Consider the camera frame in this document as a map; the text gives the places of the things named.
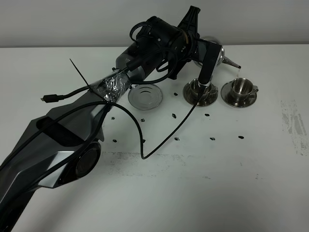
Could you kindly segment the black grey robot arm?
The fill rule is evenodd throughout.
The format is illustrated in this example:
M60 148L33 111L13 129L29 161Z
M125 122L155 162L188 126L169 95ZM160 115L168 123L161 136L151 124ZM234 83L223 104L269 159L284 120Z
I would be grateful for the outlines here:
M152 16L130 31L133 43L116 60L113 72L78 89L73 103L32 120L0 166L0 229L9 232L34 192L57 188L89 174L97 164L102 124L132 85L148 84L153 72L175 79L197 54L197 19L191 6L178 26Z

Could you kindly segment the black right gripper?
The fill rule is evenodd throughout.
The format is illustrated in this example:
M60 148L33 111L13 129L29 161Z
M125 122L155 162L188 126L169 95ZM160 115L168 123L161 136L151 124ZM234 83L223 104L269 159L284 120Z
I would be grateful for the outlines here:
M169 79L176 80L177 74L190 61L194 38L199 38L198 14L200 9L190 6L177 27L169 26Z

